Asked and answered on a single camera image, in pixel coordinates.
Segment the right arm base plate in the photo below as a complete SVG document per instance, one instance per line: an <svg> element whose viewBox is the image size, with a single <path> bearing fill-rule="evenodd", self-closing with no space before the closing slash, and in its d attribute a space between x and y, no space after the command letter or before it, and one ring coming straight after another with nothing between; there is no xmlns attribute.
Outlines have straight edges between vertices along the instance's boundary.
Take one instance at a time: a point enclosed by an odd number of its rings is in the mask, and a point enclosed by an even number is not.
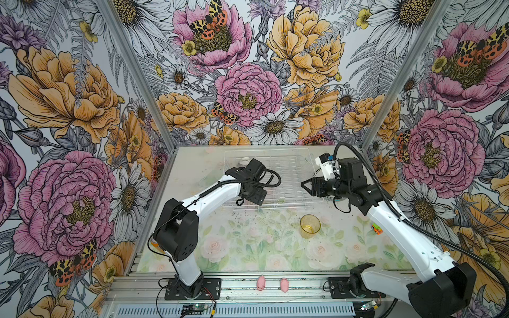
<svg viewBox="0 0 509 318"><path fill-rule="evenodd" d="M351 282L350 278L342 276L329 277L322 290L329 292L332 299L380 298L378 292L366 290L359 283Z"/></svg>

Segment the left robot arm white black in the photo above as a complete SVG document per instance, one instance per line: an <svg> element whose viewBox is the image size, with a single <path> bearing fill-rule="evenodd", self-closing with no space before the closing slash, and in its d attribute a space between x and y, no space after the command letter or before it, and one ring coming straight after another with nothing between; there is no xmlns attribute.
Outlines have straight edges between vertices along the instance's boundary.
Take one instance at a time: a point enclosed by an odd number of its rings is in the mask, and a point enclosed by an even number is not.
<svg viewBox="0 0 509 318"><path fill-rule="evenodd" d="M238 206L245 201L262 205L267 189L280 183L276 172L252 159L246 166L228 169L204 191L182 201L172 198L164 204L147 245L159 248L176 270L175 279L167 287L173 293L168 299L195 299L205 291L204 274L194 258L200 221L234 198Z"/></svg>

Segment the yellow glass cup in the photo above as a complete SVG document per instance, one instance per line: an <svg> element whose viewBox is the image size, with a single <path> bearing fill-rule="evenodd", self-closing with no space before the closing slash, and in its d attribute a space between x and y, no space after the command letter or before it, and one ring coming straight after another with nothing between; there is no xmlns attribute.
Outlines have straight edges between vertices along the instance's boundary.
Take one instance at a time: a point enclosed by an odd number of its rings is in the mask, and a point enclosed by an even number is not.
<svg viewBox="0 0 509 318"><path fill-rule="evenodd" d="M310 239L319 233L321 227L321 222L315 215L304 215L300 219L300 236L304 239Z"/></svg>

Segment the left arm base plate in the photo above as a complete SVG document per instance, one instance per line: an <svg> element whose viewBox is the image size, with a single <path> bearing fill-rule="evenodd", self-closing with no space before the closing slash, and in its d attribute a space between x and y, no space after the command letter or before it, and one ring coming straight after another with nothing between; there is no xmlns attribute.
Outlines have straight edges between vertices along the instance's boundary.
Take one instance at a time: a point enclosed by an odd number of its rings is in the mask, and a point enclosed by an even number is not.
<svg viewBox="0 0 509 318"><path fill-rule="evenodd" d="M171 278L166 286L166 301L219 300L221 278L199 278L192 286L187 286L177 278Z"/></svg>

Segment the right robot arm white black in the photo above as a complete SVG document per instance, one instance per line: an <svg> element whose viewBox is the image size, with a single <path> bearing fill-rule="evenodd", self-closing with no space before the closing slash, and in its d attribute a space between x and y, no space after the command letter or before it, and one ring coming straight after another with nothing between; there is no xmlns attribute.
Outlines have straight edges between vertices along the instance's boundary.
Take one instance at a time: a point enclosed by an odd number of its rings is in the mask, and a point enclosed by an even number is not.
<svg viewBox="0 0 509 318"><path fill-rule="evenodd" d="M325 153L315 163L320 175L303 181L303 189L314 197L346 199L389 237L415 271L410 276L366 262L351 269L347 283L338 288L348 288L358 298L388 295L411 305L420 317L450 317L469 306L476 272L442 251L435 239L413 229L375 174L368 183L361 159Z"/></svg>

